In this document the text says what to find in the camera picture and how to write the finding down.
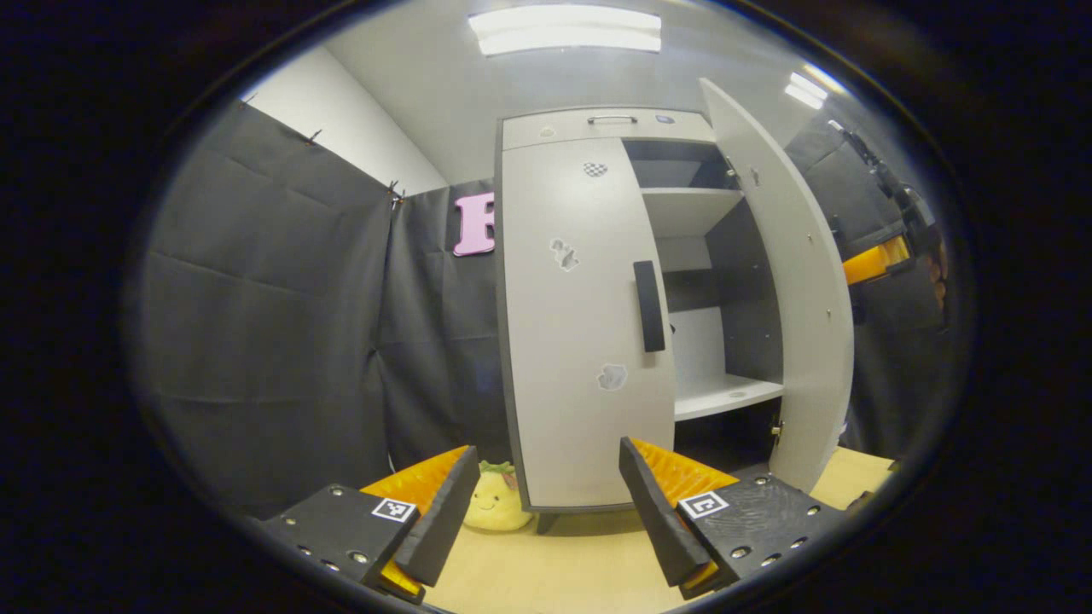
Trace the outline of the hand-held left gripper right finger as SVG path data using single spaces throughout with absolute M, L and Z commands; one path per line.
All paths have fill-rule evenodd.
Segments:
M 733 474 L 624 437 L 618 471 L 660 571 L 686 600 L 796 559 L 845 519 L 765 467 Z

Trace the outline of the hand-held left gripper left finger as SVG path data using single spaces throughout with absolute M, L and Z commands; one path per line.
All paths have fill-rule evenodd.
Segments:
M 479 475 L 479 451 L 464 444 L 365 487 L 328 484 L 257 526 L 285 553 L 422 604 L 444 570 Z

